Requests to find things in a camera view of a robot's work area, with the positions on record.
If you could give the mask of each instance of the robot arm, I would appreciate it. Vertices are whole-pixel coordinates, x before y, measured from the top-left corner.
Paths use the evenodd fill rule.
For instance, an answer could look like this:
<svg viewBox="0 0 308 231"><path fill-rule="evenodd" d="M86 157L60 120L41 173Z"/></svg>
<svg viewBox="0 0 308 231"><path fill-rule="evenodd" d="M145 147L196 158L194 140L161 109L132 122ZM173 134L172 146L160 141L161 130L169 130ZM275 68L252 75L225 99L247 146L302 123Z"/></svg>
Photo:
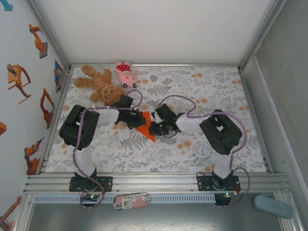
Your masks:
<svg viewBox="0 0 308 231"><path fill-rule="evenodd" d="M77 147L75 156L76 164L78 165L75 177L81 179L85 177L79 170L82 170L82 172L87 176L91 176L91 178L96 177L96 170L90 155L90 143L98 123L118 123L122 121L127 123L129 129L146 124L142 112L134 109L124 109L130 108L132 101L133 99L129 96L122 95L120 102L112 109L100 110L99 113L96 111L87 111L85 113L83 126L81 128L80 144ZM80 118L84 110L85 107L75 105L60 129L60 137L64 139L67 145L72 145L74 147L77 145ZM184 113L176 115L166 104L163 104L152 114L156 122L151 123L149 134L161 136L169 134L171 131L203 132L213 149L220 154L216 157L216 165L213 171L213 183L218 188L223 188L225 182L228 181L228 177L232 176L230 166L232 155L230 155L230 152L239 144L242 133L240 129L226 115L222 115L222 113L221 110L215 110L213 112L214 115L207 118L202 116L194 116L191 118ZM84 188L91 190L93 187L95 187L95 185L89 185Z"/></svg>
<svg viewBox="0 0 308 231"><path fill-rule="evenodd" d="M152 122L149 127L151 135L167 135L170 131L197 131L205 134L212 148L220 155L216 156L215 167L212 173L213 182L217 188L223 188L232 176L231 150L239 144L242 137L241 130L222 111L217 109L208 117L188 117L184 113L175 115L166 104L155 110L154 117L158 115L160 122Z"/></svg>

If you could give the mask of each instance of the blue sticker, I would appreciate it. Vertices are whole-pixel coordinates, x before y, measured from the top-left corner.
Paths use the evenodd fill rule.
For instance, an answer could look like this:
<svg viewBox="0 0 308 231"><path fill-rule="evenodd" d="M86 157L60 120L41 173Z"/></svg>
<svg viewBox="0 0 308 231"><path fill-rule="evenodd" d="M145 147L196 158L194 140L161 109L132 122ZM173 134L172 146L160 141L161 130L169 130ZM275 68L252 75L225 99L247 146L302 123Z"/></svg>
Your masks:
<svg viewBox="0 0 308 231"><path fill-rule="evenodd" d="M13 5L9 4L7 0L0 0L2 5L4 6L5 11L13 11Z"/></svg>
<svg viewBox="0 0 308 231"><path fill-rule="evenodd" d="M54 74L54 80L59 82L60 81L59 71L61 71L62 68L60 67L60 65L56 60L54 61L54 69L57 72L57 74Z"/></svg>

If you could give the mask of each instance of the floral tablecloth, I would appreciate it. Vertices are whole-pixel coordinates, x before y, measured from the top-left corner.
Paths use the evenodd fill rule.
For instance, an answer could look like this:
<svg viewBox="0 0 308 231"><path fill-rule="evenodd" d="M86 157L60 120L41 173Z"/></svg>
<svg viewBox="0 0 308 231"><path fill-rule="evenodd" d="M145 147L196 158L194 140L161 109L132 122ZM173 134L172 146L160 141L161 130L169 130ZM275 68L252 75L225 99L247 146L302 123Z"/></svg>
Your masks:
<svg viewBox="0 0 308 231"><path fill-rule="evenodd" d="M103 72L110 68L112 83L120 85L115 66L96 68ZM163 98L171 94L186 96L197 103L194 115L221 109L240 118L248 132L247 145L235 154L233 167L242 166L248 171L266 171L260 152L258 139L252 123L249 107L245 99L242 83L236 67L176 67L176 66L137 66L137 89L143 94L142 111L154 111ZM73 70L67 96L49 156L47 172L74 172L73 147L64 144L59 137L59 129L75 104L84 107L102 106L90 101L94 90L78 89L73 82L78 77L87 77L81 67ZM130 95L137 103L138 93ZM189 101L170 98L166 104L175 112L187 112L192 108ZM197 172L212 171L217 153L211 150L211 157L203 162L193 155L198 142L208 143L202 133L182 132L167 139L157 137L149 140L137 130L129 130L119 124L100 124L90 145L91 155L98 172Z"/></svg>

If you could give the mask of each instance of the white wall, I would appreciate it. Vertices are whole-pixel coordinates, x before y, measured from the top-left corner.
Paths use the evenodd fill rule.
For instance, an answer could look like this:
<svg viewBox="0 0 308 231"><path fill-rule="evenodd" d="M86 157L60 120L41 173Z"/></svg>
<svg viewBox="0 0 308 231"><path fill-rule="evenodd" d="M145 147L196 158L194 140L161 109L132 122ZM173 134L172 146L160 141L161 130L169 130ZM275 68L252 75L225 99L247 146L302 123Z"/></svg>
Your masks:
<svg viewBox="0 0 308 231"><path fill-rule="evenodd" d="M37 2L73 64L240 64L274 0Z"/></svg>
<svg viewBox="0 0 308 231"><path fill-rule="evenodd" d="M43 88L49 92L57 106L60 92L55 92L54 60L58 60L48 47L48 56L39 58L34 44L34 36L29 32L29 24L37 23L25 1L10 0L12 12L5 12L0 5L0 122L7 126L7 131L0 135L0 215L21 195L26 182L26 161L24 148L30 147L43 136L48 137L49 130L40 109L40 98ZM38 32L43 41L44 35ZM31 97L18 105L24 98L18 88L8 90L7 64L20 64L29 74L31 83L25 86ZM45 108L51 110L50 103L45 100ZM39 157L46 145L45 139L36 153Z"/></svg>

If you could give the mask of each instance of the teddy bear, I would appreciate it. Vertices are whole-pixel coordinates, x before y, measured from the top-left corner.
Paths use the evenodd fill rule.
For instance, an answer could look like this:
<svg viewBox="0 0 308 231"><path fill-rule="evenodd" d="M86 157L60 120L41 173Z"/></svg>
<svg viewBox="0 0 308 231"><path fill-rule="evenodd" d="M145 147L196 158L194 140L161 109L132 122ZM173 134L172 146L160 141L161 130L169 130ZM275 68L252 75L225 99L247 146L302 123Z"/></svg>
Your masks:
<svg viewBox="0 0 308 231"><path fill-rule="evenodd" d="M81 70L93 79L80 77L75 80L74 85L78 88L92 88L96 90L90 96L91 101L95 103L102 101L104 106L113 106L119 102L121 95L125 94L123 88L111 84L112 73L108 68L104 69L103 74L95 70L91 65L83 65Z"/></svg>

